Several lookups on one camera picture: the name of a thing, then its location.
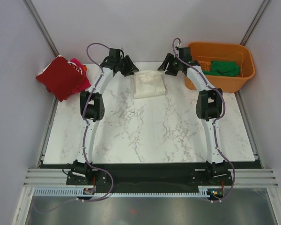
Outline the cream white t shirt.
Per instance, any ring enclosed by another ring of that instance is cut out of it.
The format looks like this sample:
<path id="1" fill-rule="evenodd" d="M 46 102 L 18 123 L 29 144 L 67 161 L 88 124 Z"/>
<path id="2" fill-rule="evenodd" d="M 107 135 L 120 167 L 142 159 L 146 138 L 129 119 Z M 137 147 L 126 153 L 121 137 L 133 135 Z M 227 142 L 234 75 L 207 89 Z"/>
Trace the cream white t shirt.
<path id="1" fill-rule="evenodd" d="M 149 98 L 165 95 L 163 72 L 142 70 L 134 75 L 134 98 Z"/>

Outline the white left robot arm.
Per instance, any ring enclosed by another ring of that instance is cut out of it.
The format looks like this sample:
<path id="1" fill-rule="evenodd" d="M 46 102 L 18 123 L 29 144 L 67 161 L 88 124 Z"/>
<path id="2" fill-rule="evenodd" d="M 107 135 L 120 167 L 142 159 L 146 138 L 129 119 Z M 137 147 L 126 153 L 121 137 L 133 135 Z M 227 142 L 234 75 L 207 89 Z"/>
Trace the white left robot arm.
<path id="1" fill-rule="evenodd" d="M 133 64 L 129 55 L 123 50 L 110 48 L 109 55 L 100 64 L 100 74 L 89 90 L 80 93 L 80 110 L 86 122 L 82 138 L 82 148 L 76 160 L 70 165 L 67 184 L 90 184 L 93 180 L 93 146 L 99 122 L 105 114 L 103 93 L 116 73 L 124 77 L 133 75 L 139 69 Z"/>

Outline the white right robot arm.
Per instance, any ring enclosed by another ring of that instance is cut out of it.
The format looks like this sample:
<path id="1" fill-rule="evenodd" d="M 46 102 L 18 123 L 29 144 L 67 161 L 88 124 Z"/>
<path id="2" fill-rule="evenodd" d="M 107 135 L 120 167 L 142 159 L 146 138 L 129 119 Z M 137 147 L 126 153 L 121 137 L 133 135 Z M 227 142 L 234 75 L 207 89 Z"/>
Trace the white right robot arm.
<path id="1" fill-rule="evenodd" d="M 225 113 L 222 90 L 210 83 L 199 62 L 192 59 L 190 47 L 173 47 L 173 53 L 167 54 L 158 69 L 171 76 L 182 72 L 199 92 L 195 111 L 203 124 L 207 142 L 205 179 L 209 184 L 217 184 L 229 176 L 228 162 L 221 151 L 220 141 L 219 120 Z"/>

